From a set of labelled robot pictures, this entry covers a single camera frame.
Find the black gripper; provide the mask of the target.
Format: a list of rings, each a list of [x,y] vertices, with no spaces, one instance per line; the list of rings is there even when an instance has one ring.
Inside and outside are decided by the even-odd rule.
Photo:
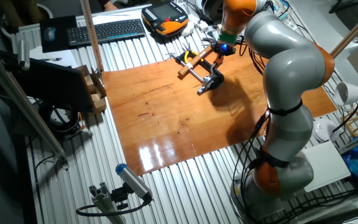
[[[235,47],[229,44],[223,44],[219,42],[212,44],[212,49],[217,54],[218,57],[229,56],[235,54],[236,52]]]

